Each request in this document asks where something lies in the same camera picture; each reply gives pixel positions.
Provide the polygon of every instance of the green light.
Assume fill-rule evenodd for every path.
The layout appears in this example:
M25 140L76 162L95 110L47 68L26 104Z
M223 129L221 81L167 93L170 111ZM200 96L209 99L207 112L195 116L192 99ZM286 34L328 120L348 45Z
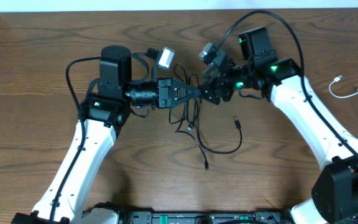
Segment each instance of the green light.
M273 66L271 66L270 68L272 69L272 71L273 71L273 72L275 72L275 71L276 71L276 69L278 68L278 66L273 65Z
M238 87L238 88L242 87L243 85L244 85L243 82L237 82L236 83L236 87Z

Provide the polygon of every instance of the white wall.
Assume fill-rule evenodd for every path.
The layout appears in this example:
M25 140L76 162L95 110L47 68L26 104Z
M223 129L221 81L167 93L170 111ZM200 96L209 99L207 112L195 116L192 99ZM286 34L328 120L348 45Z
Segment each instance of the white wall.
M0 0L0 12L358 7L358 0Z

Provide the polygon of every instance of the wooden surface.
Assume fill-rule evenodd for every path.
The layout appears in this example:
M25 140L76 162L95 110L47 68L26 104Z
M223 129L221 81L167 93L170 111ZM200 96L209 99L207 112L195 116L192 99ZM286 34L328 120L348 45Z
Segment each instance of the wooden surface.
M29 213L55 176L71 143L76 109L64 71L77 58L98 56L107 45L133 52L148 47L176 50L175 62L189 72L205 66L198 54L218 43L248 11L64 12L0 14L0 223ZM358 88L358 9L274 10L293 27L302 44L306 74L333 115L358 137L358 99L328 93L337 75L338 94ZM266 16L243 22L224 44L241 62L236 35L267 26L280 57L298 60L287 30ZM75 65L71 80L82 98L98 63ZM134 63L134 78L143 76ZM180 109L174 111L174 117ZM239 136L238 153L207 154L209 171L188 137L175 134L168 110L149 119L131 116L95 178L86 207L112 201L155 210L255 210L290 208L310 197L319 176L313 153L291 122L265 100L240 99L203 105L206 144L228 150Z

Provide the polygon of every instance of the wooden table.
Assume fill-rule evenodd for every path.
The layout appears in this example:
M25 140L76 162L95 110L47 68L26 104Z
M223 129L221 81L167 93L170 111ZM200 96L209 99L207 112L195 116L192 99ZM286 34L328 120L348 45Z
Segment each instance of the wooden table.
M124 45L176 50L174 62L189 72L205 65L198 54L218 43L249 11L0 13L0 223L29 213L55 176L71 143L77 113L64 72L77 58L98 56L103 47ZM273 10L296 32L306 75L335 117L358 137L358 98L338 94L358 88L358 9ZM294 42L278 21L254 16L227 39L224 50L237 63L237 34L267 26L279 57L298 60ZM98 77L97 62L75 65L71 80L80 98ZM144 75L134 62L134 78ZM205 103L201 132L217 150L237 146L233 122L242 124L243 145L227 156L207 154L209 171L195 143L175 134L168 110L149 119L131 116L95 178L86 207L111 201L155 210L255 210L290 208L310 197L320 170L313 153L284 114L265 100ZM175 109L178 118L181 109Z

